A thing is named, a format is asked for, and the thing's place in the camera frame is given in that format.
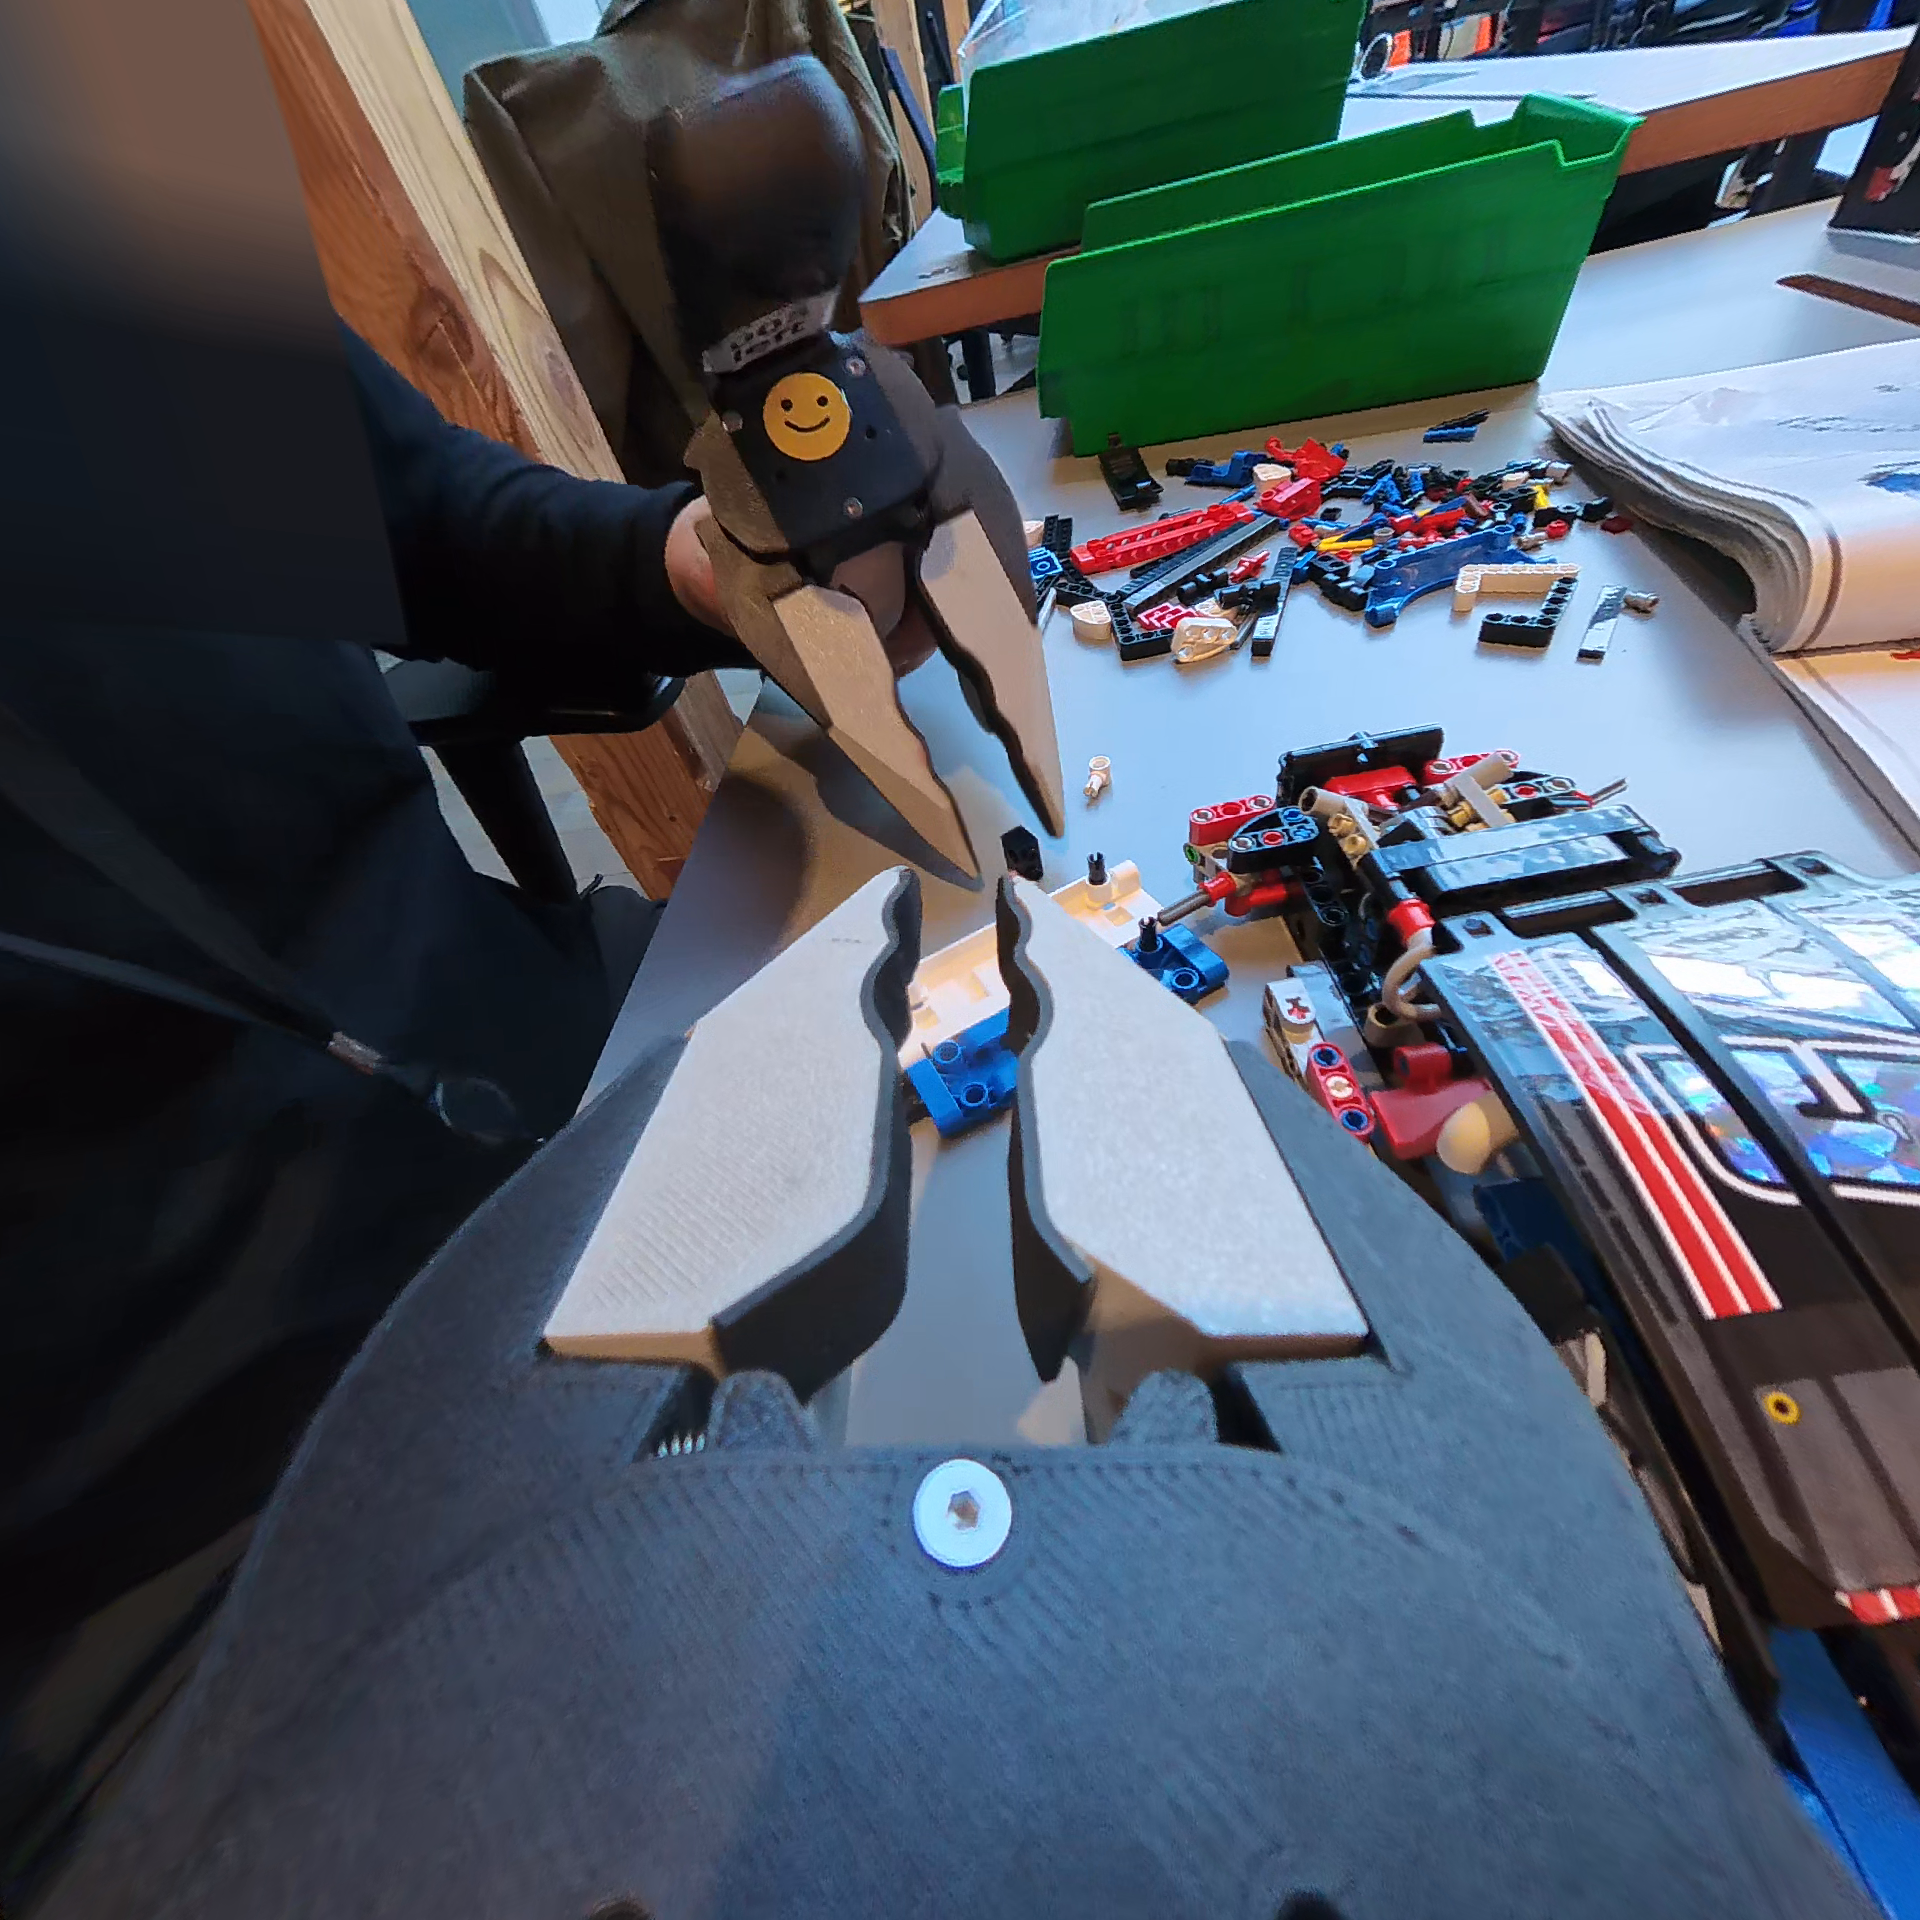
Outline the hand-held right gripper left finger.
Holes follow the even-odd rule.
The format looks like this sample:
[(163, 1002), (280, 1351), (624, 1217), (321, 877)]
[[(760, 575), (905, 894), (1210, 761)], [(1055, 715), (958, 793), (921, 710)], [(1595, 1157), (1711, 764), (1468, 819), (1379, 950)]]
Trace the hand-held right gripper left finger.
[(910, 869), (867, 881), (696, 1019), (547, 1317), (566, 1357), (775, 1372), (812, 1398), (905, 1299)]

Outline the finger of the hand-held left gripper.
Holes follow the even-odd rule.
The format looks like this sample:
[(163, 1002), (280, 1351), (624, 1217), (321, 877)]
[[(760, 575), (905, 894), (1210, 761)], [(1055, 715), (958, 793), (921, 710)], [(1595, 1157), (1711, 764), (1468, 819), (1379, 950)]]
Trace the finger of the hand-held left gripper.
[(773, 618), (818, 695), (828, 740), (930, 850), (975, 880), (969, 831), (932, 772), (925, 737), (900, 709), (897, 679), (867, 607), (846, 593), (804, 584), (773, 601)]
[(930, 527), (917, 596), (941, 655), (971, 686), (979, 723), (1009, 755), (1025, 800), (1054, 837), (1067, 831), (1064, 779), (1035, 614), (978, 517)]

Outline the blue and white brick panel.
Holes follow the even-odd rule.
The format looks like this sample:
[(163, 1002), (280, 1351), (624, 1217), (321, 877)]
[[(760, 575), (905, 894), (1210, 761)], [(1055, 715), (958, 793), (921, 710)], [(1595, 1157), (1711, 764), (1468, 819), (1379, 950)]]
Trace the blue and white brick panel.
[[(1138, 957), (1138, 925), (1157, 915), (1160, 904), (1141, 886), (1132, 860), (1108, 866), (1094, 852), (1085, 877), (1048, 896), (1189, 1005), (1230, 980), (1228, 961), (1184, 925), (1171, 925), (1157, 946)], [(997, 968), (996, 925), (925, 957), (910, 980), (909, 1009), (900, 1066), (945, 1139), (961, 1136), (1010, 1104), (1018, 1064), (1006, 1045), (1009, 989)]]

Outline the pile of toy bricks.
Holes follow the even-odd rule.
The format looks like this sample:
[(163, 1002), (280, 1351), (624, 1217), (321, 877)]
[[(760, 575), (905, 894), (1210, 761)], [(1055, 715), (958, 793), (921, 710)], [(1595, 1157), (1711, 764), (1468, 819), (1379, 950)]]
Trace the pile of toy bricks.
[[(1393, 628), (1425, 601), (1446, 601), (1451, 613), (1451, 588), (1438, 588), (1386, 628), (1365, 623), (1361, 607), (1375, 565), (1408, 548), (1503, 523), (1523, 564), (1579, 564), (1576, 529), (1624, 537), (1635, 527), (1608, 496), (1574, 496), (1568, 464), (1522, 457), (1468, 470), (1438, 457), (1444, 447), (1469, 445), (1483, 424), (1488, 411), (1438, 420), (1412, 457), (1372, 464), (1346, 444), (1318, 438), (1297, 445), (1268, 438), (1214, 460), (1170, 459), (1164, 479), (1199, 496), (1157, 518), (1144, 512), (1162, 498), (1160, 479), (1136, 447), (1111, 440), (1097, 466), (1113, 504), (1136, 518), (1088, 539), (1076, 539), (1069, 517), (1028, 518), (1040, 611), (1067, 613), (1082, 641), (1108, 644), (1124, 661), (1194, 666), (1232, 653), (1271, 659), (1282, 613), (1297, 596), (1317, 595), (1372, 633)], [(1486, 613), (1528, 604), (1486, 598), (1451, 616), (1476, 636)]]

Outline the person's left forearm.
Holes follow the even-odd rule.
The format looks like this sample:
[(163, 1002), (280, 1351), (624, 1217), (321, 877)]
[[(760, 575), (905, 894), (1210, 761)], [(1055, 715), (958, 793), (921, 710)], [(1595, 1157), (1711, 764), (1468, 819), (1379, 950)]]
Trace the person's left forearm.
[(615, 666), (680, 677), (750, 663), (682, 611), (664, 575), (695, 484), (569, 477), (446, 420), (348, 324), (343, 349), (403, 616), (387, 653), (569, 683)]

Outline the wooden desk leg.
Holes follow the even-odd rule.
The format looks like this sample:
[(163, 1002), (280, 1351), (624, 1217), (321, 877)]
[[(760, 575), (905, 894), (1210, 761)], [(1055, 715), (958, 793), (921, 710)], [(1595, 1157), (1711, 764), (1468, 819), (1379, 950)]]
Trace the wooden desk leg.
[(444, 417), (583, 479), (616, 459), (400, 1), (252, 1), (330, 298)]

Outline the person's left hand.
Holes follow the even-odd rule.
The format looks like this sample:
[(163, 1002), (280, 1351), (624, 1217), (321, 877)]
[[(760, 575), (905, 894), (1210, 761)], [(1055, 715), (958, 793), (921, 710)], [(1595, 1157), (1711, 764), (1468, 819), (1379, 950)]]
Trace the person's left hand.
[(709, 631), (734, 636), (733, 616), (723, 607), (714, 582), (706, 537), (714, 534), (714, 517), (706, 496), (691, 496), (674, 515), (662, 548), (662, 564), (674, 601)]

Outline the olive jacket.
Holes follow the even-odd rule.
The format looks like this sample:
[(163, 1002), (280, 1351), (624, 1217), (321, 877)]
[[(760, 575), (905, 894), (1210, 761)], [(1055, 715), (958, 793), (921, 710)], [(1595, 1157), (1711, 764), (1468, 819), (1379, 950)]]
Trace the olive jacket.
[(909, 186), (892, 121), (833, 1), (616, 1), (583, 42), (482, 62), (465, 76), (467, 134), (547, 313), (629, 484), (684, 479), (706, 398), (674, 334), (646, 123), (770, 61), (819, 57), (852, 110), (868, 182), (852, 268), (836, 309), (909, 235)]

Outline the black office chair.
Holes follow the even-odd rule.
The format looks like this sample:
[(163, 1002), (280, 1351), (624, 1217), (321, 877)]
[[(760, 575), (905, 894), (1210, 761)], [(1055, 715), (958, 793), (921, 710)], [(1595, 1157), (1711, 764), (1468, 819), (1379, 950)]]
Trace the black office chair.
[(641, 732), (671, 712), (684, 689), (682, 677), (634, 666), (569, 683), (562, 673), (498, 674), (449, 659), (398, 659), (383, 683), (519, 891), (547, 904), (572, 900), (576, 885), (520, 743), (557, 732)]

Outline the green plastic bin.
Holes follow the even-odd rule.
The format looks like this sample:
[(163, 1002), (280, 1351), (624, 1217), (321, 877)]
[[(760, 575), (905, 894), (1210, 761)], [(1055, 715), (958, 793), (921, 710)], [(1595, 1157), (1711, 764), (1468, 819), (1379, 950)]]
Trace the green plastic bin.
[(1361, 1), (989, 1), (940, 93), (940, 206), (996, 260), (1088, 205), (1329, 142)]
[(1528, 382), (1637, 125), (1530, 93), (1091, 205), (1037, 409), (1088, 455)]

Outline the toy brick car chassis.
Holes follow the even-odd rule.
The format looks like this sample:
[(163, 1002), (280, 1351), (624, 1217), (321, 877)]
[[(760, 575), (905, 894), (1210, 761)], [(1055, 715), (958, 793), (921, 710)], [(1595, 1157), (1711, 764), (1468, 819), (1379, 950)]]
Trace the toy brick car chassis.
[(1287, 753), (1184, 852), (1171, 918), (1282, 921), (1282, 1066), (1479, 1235), (1713, 1607), (1916, 1629), (1916, 880), (1675, 876), (1438, 729)]

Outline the black angled beam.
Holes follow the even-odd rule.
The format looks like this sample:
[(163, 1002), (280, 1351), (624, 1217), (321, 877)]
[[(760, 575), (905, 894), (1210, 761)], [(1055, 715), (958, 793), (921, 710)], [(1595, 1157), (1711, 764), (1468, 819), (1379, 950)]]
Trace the black angled beam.
[(1502, 607), (1479, 618), (1476, 644), (1538, 653), (1551, 645), (1563, 613), (1573, 604), (1576, 582), (1553, 577), (1545, 591), (1525, 607)]

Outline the person's dark clothing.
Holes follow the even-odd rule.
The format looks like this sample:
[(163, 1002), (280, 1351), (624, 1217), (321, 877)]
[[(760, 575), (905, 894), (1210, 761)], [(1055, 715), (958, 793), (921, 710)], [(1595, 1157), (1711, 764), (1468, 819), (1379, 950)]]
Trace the person's dark clothing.
[(472, 869), (340, 347), (4, 294), (4, 1856), (178, 1684), (301, 1429), (572, 1116), (650, 938)]

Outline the building instruction booklet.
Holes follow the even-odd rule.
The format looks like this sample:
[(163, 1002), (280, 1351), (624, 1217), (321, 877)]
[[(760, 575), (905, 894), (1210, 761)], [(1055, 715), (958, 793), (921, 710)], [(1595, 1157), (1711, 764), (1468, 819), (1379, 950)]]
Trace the building instruction booklet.
[(1537, 407), (1630, 515), (1744, 571), (1741, 636), (1916, 845), (1917, 341)]

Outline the blue arched frame piece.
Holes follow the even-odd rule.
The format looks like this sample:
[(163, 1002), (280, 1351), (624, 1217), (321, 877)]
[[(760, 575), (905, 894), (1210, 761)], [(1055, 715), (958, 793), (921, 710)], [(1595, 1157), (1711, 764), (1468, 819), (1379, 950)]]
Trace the blue arched frame piece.
[(1361, 616), (1375, 631), (1393, 623), (1408, 604), (1430, 591), (1451, 588), (1457, 575), (1474, 564), (1523, 564), (1503, 523), (1483, 525), (1447, 542), (1408, 548), (1375, 565)]

